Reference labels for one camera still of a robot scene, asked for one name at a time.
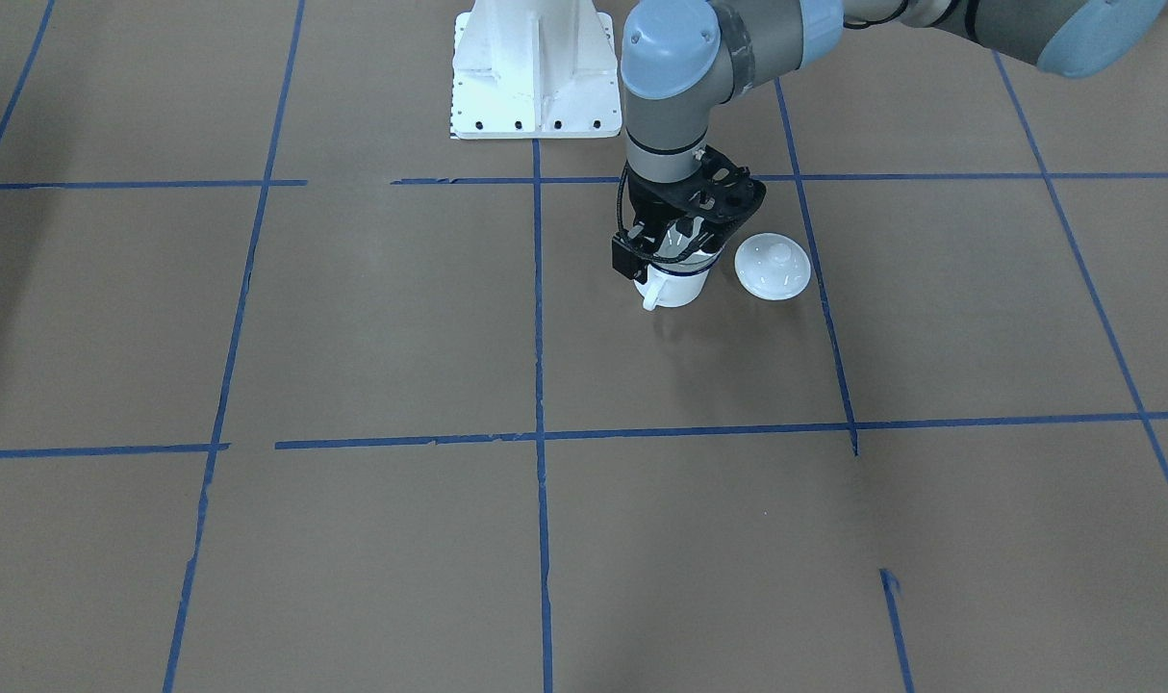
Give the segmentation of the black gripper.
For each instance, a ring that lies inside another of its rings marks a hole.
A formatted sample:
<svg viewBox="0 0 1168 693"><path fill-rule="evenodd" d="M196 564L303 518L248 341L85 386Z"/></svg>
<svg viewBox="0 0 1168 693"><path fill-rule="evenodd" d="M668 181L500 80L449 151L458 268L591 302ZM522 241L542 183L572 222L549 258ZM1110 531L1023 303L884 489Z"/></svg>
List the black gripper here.
<svg viewBox="0 0 1168 693"><path fill-rule="evenodd" d="M612 268L628 280L646 282L651 255L663 240L665 228L680 217L697 217L695 197L701 172L676 183L656 183L637 171L626 173L626 197L634 224L611 240Z"/></svg>

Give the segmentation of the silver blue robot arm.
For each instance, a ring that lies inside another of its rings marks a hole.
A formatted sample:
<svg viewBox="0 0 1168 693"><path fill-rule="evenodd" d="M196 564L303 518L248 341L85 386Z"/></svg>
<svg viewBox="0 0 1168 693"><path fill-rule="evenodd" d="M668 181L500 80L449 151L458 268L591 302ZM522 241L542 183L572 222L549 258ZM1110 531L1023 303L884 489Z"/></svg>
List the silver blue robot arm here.
<svg viewBox="0 0 1168 693"><path fill-rule="evenodd" d="M833 51L844 32L936 28L1082 79L1150 30L1161 1L641 1L623 25L626 162L612 268L690 275L755 216L766 186L708 143L712 109Z"/></svg>

